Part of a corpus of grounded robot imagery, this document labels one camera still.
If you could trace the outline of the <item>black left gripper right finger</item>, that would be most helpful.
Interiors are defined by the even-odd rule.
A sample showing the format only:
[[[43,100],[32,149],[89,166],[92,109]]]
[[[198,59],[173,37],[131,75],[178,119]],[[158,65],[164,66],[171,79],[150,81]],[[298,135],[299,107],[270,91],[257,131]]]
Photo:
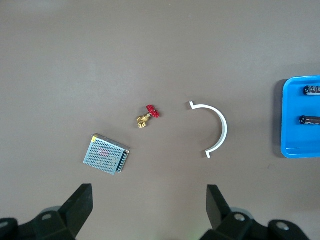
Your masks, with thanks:
[[[308,240],[296,224],[275,219],[263,226],[247,214],[233,211],[217,185],[206,189],[206,212],[212,229],[202,240]]]

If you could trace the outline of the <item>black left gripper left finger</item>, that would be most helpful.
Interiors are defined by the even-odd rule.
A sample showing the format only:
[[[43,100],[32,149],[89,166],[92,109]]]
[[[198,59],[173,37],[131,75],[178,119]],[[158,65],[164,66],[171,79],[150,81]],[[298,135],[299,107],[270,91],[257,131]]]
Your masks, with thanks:
[[[75,240],[93,211],[93,188],[82,184],[58,208],[47,208],[31,221],[19,225],[15,218],[0,220],[2,240]]]

